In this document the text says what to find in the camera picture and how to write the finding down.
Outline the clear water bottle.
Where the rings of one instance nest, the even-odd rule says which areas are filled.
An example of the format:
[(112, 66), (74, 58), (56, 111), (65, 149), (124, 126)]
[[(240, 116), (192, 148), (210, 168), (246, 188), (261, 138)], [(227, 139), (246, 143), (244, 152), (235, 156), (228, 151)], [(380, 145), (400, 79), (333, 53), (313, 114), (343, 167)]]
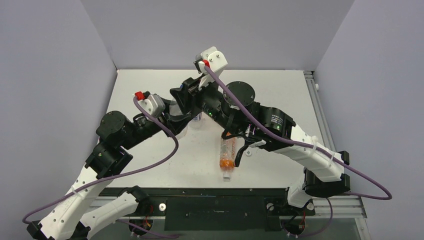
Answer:
[(200, 112), (190, 121), (189, 126), (192, 129), (200, 129), (202, 127), (202, 124), (203, 124), (202, 117), (203, 117), (203, 113)]

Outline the slim orange drink bottle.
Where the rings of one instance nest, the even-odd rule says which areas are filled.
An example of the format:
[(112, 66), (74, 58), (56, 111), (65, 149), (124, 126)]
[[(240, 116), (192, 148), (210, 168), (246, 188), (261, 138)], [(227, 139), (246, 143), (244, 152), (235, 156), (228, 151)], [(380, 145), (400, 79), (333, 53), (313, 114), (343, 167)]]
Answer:
[(236, 140), (221, 139), (220, 142), (220, 157), (219, 167), (222, 172), (224, 182), (229, 182), (235, 168), (235, 155), (236, 155)]

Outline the blue cap pepsi bottle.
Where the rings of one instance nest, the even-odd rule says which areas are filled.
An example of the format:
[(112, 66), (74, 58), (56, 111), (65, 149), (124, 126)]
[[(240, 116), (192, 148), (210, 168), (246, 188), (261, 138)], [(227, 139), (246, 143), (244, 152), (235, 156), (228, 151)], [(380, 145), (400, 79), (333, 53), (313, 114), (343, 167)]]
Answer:
[(180, 140), (187, 134), (188, 125), (192, 119), (193, 118), (191, 114), (184, 114), (181, 111), (175, 99), (171, 100), (169, 105), (167, 124), (171, 132), (176, 136), (178, 140)]

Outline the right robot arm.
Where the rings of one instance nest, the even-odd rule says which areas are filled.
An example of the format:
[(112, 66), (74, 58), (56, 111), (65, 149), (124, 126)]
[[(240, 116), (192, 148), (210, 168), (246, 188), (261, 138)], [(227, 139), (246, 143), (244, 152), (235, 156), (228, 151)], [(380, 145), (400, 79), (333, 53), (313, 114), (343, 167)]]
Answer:
[(256, 102), (248, 83), (233, 81), (219, 91), (217, 82), (202, 86), (201, 78), (188, 78), (169, 92), (184, 116), (204, 113), (223, 128), (224, 137), (244, 139), (244, 148), (281, 154), (303, 166), (302, 177), (282, 199), (287, 213), (296, 213), (313, 197), (329, 198), (351, 189), (345, 173), (349, 154), (330, 151), (282, 110)]

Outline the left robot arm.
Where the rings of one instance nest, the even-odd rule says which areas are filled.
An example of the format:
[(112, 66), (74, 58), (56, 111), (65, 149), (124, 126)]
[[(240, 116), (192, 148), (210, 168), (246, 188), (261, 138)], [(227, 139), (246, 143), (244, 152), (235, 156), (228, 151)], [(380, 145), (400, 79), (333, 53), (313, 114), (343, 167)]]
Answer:
[(126, 176), (124, 168), (133, 158), (131, 148), (159, 132), (172, 138), (178, 148), (177, 135), (201, 109), (191, 97), (167, 100), (149, 92), (135, 93), (133, 102), (140, 111), (133, 120), (116, 110), (102, 117), (97, 145), (68, 192), (48, 205), (51, 212), (39, 221), (23, 218), (33, 239), (89, 240), (121, 217), (149, 210), (149, 196), (139, 186), (95, 210), (89, 207), (113, 180)]

